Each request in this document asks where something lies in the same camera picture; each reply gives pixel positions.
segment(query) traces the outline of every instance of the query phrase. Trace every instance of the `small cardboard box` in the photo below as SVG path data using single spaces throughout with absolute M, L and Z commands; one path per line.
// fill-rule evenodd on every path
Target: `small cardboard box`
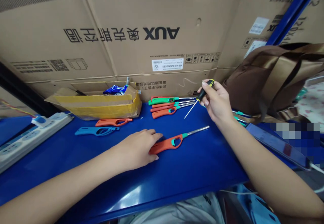
M 125 82 L 88 82 L 74 87 L 86 94 L 80 96 L 70 88 L 61 88 L 45 101 L 61 106 L 83 120 L 136 118 L 141 112 L 142 102 L 138 91 L 130 83 L 124 95 L 103 95 L 113 85 L 123 86 Z

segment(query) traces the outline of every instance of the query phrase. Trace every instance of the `barcode label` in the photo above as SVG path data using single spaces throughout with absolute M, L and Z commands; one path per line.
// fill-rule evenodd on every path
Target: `barcode label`
M 262 46 L 265 46 L 267 44 L 267 42 L 265 41 L 253 41 L 253 43 L 251 44 L 249 50 L 246 52 L 244 58 L 247 57 L 247 55 L 250 54 L 250 52 L 252 52 L 253 50 L 259 48 L 259 47 L 262 47 Z
M 152 60 L 153 71 L 181 70 L 184 58 Z
M 39 73 L 39 72 L 53 72 L 52 69 L 47 69 L 47 70 L 22 70 L 20 73 L 26 74 L 26 73 Z
M 269 19 L 267 18 L 257 17 L 249 33 L 260 35 L 263 32 L 264 28 L 267 26 L 268 22 Z
M 56 71 L 69 71 L 69 69 L 61 59 L 48 60 L 48 62 L 52 65 L 53 69 L 55 69 Z

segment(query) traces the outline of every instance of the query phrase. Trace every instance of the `white cable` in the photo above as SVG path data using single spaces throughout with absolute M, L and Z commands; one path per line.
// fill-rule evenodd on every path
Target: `white cable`
M 323 171 L 321 168 L 319 168 L 318 166 L 316 166 L 315 164 L 311 163 L 310 166 L 311 166 L 314 170 L 319 171 L 320 173 L 323 173 L 323 174 L 324 174 L 324 171 Z M 233 192 L 233 191 L 227 191 L 227 190 L 220 190 L 220 191 L 221 191 L 221 192 L 231 193 L 231 194 L 237 194 L 237 195 L 249 195 L 249 194 L 257 194 L 257 193 L 258 193 L 258 192 L 239 193 L 239 192 Z M 318 189 L 318 190 L 314 190 L 314 192 L 315 192 L 316 194 L 321 193 L 321 192 L 323 192 L 323 191 L 324 191 L 324 186 L 321 187 L 321 188 Z
M 311 166 L 311 168 L 313 168 L 314 170 L 316 170 L 316 171 L 318 171 L 318 172 L 324 174 L 324 171 L 323 171 L 321 168 L 319 168 L 318 166 L 316 166 L 315 164 L 311 163 L 310 166 Z M 324 186 L 321 187 L 321 188 L 318 189 L 318 190 L 314 190 L 314 192 L 315 192 L 316 194 L 321 193 L 321 192 L 323 192 L 323 191 L 324 191 Z
M 319 171 L 320 173 L 323 173 L 324 174 L 324 171 L 321 168 L 319 168 L 318 166 L 316 166 L 315 164 L 311 163 L 310 166 L 314 170 Z
M 220 190 L 222 192 L 227 192 L 231 194 L 237 194 L 237 195 L 249 195 L 249 194 L 257 194 L 258 192 L 250 192 L 250 193 L 239 193 L 239 192 L 233 192 L 233 191 L 227 191 L 227 190 Z

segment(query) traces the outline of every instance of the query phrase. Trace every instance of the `cardboard box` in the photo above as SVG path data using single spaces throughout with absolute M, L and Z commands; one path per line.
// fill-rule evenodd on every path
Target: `cardboard box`
M 203 79 L 215 78 L 215 70 L 169 73 L 159 75 L 137 75 L 130 78 L 130 85 L 140 90 L 140 98 L 143 102 L 150 100 L 151 96 L 178 96 L 187 97 L 197 94 L 197 90 L 201 86 Z M 73 91 L 80 90 L 84 93 L 84 85 L 91 84 L 91 82 L 106 82 L 108 85 L 113 84 L 124 85 L 126 76 L 118 76 L 115 78 L 106 79 L 81 79 L 69 81 L 51 81 L 28 83 L 35 91 L 38 91 L 43 97 L 49 97 L 60 88 L 69 88 Z M 108 87 L 100 88 L 102 92 Z
M 6 101 L 10 105 L 19 108 L 23 111 L 31 113 L 33 115 L 37 114 L 34 110 L 26 106 L 22 101 L 14 97 L 4 88 L 0 87 L 0 118 L 13 118 L 13 117 L 22 117 L 26 116 L 27 114 L 21 113 L 17 110 L 14 110 L 7 105 L 1 103 L 1 100 Z
M 24 82 L 214 69 L 240 0 L 2 0 L 0 59 Z
M 103 90 L 112 85 L 125 85 L 125 82 L 88 82 L 79 83 L 75 89 L 86 96 L 78 95 L 75 90 L 61 88 L 45 101 L 66 108 L 83 120 L 136 118 L 141 112 L 142 102 L 138 91 L 131 85 L 124 95 L 103 95 Z
M 227 35 L 218 68 L 236 68 L 264 46 L 293 0 L 241 0 Z
M 311 0 L 281 44 L 324 42 L 324 0 Z

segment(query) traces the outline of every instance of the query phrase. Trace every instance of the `screwdriver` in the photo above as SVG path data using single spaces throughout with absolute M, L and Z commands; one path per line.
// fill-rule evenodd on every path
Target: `screwdriver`
M 210 79 L 210 80 L 207 81 L 207 84 L 208 84 L 210 87 L 212 87 L 214 83 L 215 83 L 215 81 L 214 81 L 213 79 Z M 194 105 L 192 106 L 192 108 L 189 110 L 189 112 L 187 113 L 187 115 L 185 116 L 185 118 L 188 116 L 188 114 L 189 114 L 190 111 L 193 109 L 193 107 L 196 105 L 196 103 L 197 103 L 197 102 L 200 102 L 200 101 L 203 99 L 203 97 L 204 97 L 205 95 L 206 95 L 206 92 L 205 92 L 204 89 L 202 88 L 201 91 L 200 91 L 199 96 L 197 96 L 197 98 L 196 98 L 196 102 L 195 102 L 195 104 L 194 104 Z

